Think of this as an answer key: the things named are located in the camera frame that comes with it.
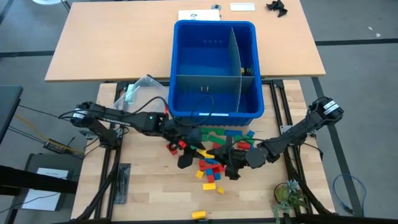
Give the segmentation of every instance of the wooden tabletop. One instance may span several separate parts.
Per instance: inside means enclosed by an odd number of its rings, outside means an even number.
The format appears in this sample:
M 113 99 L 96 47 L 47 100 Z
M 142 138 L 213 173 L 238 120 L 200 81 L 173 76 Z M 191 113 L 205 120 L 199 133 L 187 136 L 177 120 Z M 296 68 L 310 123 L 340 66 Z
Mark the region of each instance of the wooden tabletop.
M 232 2 L 252 2 L 255 11 L 231 11 Z M 170 76 L 174 24 L 179 10 L 221 5 L 223 21 L 256 26 L 264 77 L 325 74 L 299 0 L 283 0 L 287 15 L 266 9 L 271 0 L 74 2 L 46 81 L 135 80 Z
M 292 119 L 298 123 L 307 111 L 300 83 L 297 80 L 286 80 L 284 83 Z M 97 103 L 111 106 L 115 89 L 114 83 L 101 84 Z M 263 94 L 266 111 L 246 129 L 255 131 L 255 138 L 266 139 L 279 133 L 269 85 L 263 85 Z M 199 210 L 205 210 L 208 218 L 273 217 L 273 189 L 287 180 L 283 158 L 258 169 L 245 167 L 239 171 L 239 180 L 229 180 L 222 175 L 216 184 L 225 189 L 225 194 L 219 195 L 214 190 L 202 190 L 206 179 L 195 177 L 198 159 L 192 166 L 179 169 L 178 157 L 169 153 L 166 143 L 162 138 L 147 137 L 133 129 L 124 136 L 120 162 L 132 165 L 128 198 L 126 204 L 114 206 L 112 220 L 189 220 L 192 212 Z M 308 138 L 307 143 L 317 145 L 314 138 Z M 79 216 L 94 197 L 103 158 L 104 150 L 97 149 L 83 161 L 72 218 Z M 327 209 L 334 211 L 318 151 L 303 145 L 301 158 L 308 186 Z M 104 196 L 103 215 L 108 195 L 109 191 Z

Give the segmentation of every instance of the yellow wire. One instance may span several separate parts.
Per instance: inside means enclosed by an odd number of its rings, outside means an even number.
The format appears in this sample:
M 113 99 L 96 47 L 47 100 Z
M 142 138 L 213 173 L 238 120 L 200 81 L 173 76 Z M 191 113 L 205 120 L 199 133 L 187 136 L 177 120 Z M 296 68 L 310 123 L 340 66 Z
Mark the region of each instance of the yellow wire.
M 79 151 L 77 151 L 76 149 L 72 149 L 72 148 L 70 148 L 70 147 L 68 147 L 68 146 L 61 145 L 61 144 L 59 144 L 59 143 L 57 143 L 57 142 L 54 142 L 54 141 L 52 141 L 52 140 L 46 138 L 42 133 L 40 133 L 39 130 L 37 130 L 37 128 L 36 128 L 30 121 L 26 120 L 25 118 L 21 118 L 18 114 L 15 114 L 15 117 L 16 117 L 17 119 L 20 119 L 21 121 L 23 121 L 25 124 L 27 124 L 27 125 L 28 125 L 37 135 L 39 135 L 42 139 L 44 139 L 44 140 L 46 140 L 46 141 L 48 141 L 48 142 L 51 142 L 52 144 L 54 144 L 54 145 L 56 145 L 56 146 L 59 146 L 59 147 L 63 147 L 63 148 L 65 148 L 65 149 L 68 149 L 69 151 L 72 151 L 72 152 L 74 152 L 74 153 L 83 154 L 82 152 L 79 152 Z

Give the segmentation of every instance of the blue plastic bin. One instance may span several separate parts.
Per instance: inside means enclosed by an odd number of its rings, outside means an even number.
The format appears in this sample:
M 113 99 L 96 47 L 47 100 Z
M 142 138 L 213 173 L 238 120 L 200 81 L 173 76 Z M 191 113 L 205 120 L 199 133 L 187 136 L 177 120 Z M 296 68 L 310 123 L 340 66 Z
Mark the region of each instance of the blue plastic bin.
M 236 63 L 236 54 L 231 53 L 237 51 L 244 73 Z M 212 109 L 211 100 L 204 98 L 207 95 L 213 97 L 215 109 L 203 125 L 245 126 L 263 114 L 256 31 L 252 23 L 178 21 L 175 24 L 170 111 L 175 117 L 199 122 Z

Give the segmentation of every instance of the blue cable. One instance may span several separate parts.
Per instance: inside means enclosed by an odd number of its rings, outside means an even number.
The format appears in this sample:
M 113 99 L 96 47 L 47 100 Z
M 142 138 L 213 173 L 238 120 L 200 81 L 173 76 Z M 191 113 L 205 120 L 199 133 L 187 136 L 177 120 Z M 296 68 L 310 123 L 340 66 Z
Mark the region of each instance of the blue cable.
M 362 217 L 365 217 L 365 212 L 364 212 L 364 209 L 365 209 L 365 205 L 364 205 L 364 204 L 365 204 L 365 198 L 366 198 L 366 187 L 365 187 L 365 185 L 364 185 L 360 180 L 358 180 L 358 178 L 356 178 L 356 177 L 354 177 L 354 176 L 352 176 L 352 175 L 349 175 L 349 174 L 340 174 L 340 175 L 338 175 L 338 176 L 334 179 L 334 181 L 333 181 L 333 193 L 336 195 L 337 199 L 339 200 L 341 206 L 343 206 L 344 210 L 347 211 L 347 212 L 350 212 L 350 213 L 353 214 L 353 215 L 354 215 L 353 210 L 352 210 L 351 208 L 349 208 L 349 206 L 347 206 L 347 205 L 342 201 L 342 199 L 340 199 L 340 197 L 338 196 L 338 194 L 337 194 L 337 192 L 336 192 L 336 187 L 335 187 L 335 185 L 336 185 L 336 180 L 337 180 L 339 177 L 351 177 L 352 179 L 356 180 L 356 181 L 362 186 L 362 189 L 364 190 L 364 195 L 363 195 L 363 198 L 362 198 Z

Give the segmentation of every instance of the black clamp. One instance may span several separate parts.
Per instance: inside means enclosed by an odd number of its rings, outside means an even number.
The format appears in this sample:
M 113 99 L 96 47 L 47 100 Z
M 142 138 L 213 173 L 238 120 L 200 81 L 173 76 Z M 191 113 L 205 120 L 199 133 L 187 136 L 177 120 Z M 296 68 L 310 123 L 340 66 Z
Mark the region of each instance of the black clamp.
M 285 9 L 285 5 L 281 0 L 273 1 L 271 4 L 267 4 L 267 8 L 269 10 L 279 10 L 278 17 L 284 16 L 287 14 L 287 9 Z

